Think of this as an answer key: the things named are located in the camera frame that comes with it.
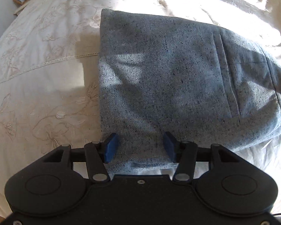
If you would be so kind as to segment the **grey speckled pants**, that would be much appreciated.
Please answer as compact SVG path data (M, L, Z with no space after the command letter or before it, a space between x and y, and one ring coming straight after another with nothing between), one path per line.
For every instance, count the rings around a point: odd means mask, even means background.
M120 142L110 173L171 167L165 132L232 151L281 134L281 67L225 28L104 9L98 69L102 135Z

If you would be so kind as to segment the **cream embroidered bedspread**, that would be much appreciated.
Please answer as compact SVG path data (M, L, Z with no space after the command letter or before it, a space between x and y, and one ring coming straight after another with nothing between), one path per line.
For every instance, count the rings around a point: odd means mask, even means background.
M102 9L181 17L261 42L281 61L281 0L32 0L0 38L0 218L4 186L52 149L100 138Z

